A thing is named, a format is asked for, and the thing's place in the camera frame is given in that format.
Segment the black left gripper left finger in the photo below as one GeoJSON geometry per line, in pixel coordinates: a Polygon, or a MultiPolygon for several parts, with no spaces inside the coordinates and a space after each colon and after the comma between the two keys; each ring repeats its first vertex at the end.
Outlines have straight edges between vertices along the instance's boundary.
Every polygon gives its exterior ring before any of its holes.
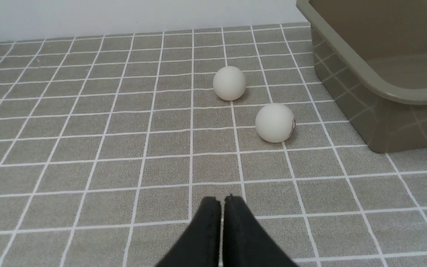
{"type": "Polygon", "coordinates": [[[215,197],[201,200],[195,216],[157,267],[217,267],[222,208],[215,197]]]}

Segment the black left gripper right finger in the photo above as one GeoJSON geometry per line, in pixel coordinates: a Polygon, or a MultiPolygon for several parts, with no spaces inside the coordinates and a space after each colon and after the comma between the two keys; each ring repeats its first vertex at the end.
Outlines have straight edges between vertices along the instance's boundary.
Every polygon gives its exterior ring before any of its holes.
{"type": "Polygon", "coordinates": [[[224,204],[222,261],[224,267],[296,267],[267,234],[240,196],[224,204]]]}

